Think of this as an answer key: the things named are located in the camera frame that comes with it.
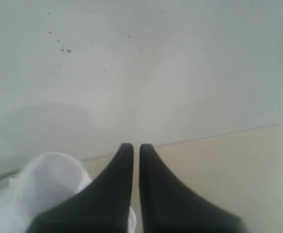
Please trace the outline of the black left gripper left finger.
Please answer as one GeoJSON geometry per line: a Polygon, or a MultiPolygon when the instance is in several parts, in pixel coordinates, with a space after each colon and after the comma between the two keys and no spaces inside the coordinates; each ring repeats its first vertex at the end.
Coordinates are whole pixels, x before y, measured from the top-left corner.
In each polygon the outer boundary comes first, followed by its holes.
{"type": "Polygon", "coordinates": [[[28,233],[126,233],[134,150],[122,143],[108,166],[80,193],[39,214],[28,233]]]}

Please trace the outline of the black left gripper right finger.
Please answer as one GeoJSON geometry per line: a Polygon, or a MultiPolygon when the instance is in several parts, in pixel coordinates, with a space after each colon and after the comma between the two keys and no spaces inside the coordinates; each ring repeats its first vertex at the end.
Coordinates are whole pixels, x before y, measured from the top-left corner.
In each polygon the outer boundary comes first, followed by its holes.
{"type": "Polygon", "coordinates": [[[242,219],[196,194],[151,144],[140,146],[139,196],[145,233],[246,233],[242,219]]]}

